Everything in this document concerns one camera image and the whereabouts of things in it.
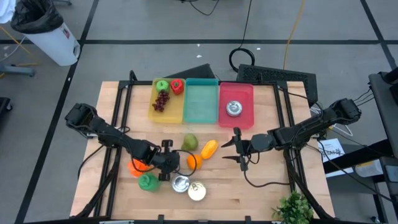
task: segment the black trash bag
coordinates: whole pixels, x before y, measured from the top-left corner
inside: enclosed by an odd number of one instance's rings
[[[23,34],[50,32],[62,23],[52,0],[20,0],[11,19],[11,27]]]

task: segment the metal can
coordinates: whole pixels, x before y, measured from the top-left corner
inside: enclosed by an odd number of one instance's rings
[[[186,192],[189,188],[189,178],[182,176],[182,175],[177,175],[173,178],[172,180],[172,187],[174,191],[178,193]]]
[[[188,195],[192,200],[200,201],[206,195],[206,188],[201,182],[192,182],[188,189]]]
[[[230,116],[239,116],[242,113],[242,104],[236,100],[230,101],[226,105],[226,112]]]

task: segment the yellow tray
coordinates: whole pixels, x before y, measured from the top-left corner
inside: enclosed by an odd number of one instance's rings
[[[182,78],[178,79],[181,80],[184,85],[184,92],[179,95],[175,95],[170,87],[170,99],[165,104],[163,112],[155,111],[154,107],[152,106],[152,104],[155,103],[158,94],[156,91],[156,83],[161,80],[165,80],[170,84],[173,80],[175,80],[175,78],[156,78],[152,82],[152,94],[150,96],[148,111],[148,117],[150,120],[158,123],[182,123],[185,97],[185,80]]]

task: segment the teal tray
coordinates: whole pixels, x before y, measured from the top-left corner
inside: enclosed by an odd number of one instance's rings
[[[215,123],[218,120],[218,80],[188,78],[185,82],[183,120],[187,123]]]

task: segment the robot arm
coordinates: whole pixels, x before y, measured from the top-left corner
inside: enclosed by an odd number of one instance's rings
[[[269,130],[267,134],[255,134],[252,139],[241,140],[241,130],[234,128],[235,136],[222,147],[236,146],[239,156],[226,156],[241,163],[241,170],[247,170],[244,156],[252,153],[266,152],[273,148],[276,150],[303,147],[312,135],[319,133],[336,123],[352,124],[361,117],[361,111],[353,100],[342,99],[334,102],[320,114],[306,119],[292,127],[283,127]]]
[[[160,180],[170,180],[170,173],[176,170],[180,164],[180,155],[169,151],[172,141],[162,142],[165,151],[155,144],[133,139],[117,130],[104,119],[97,115],[94,107],[77,103],[65,117],[67,126],[84,135],[94,133],[98,136],[98,141],[107,147],[121,146],[125,147],[127,152],[135,159],[142,161],[147,165],[153,165],[159,168],[162,173],[159,174]]]

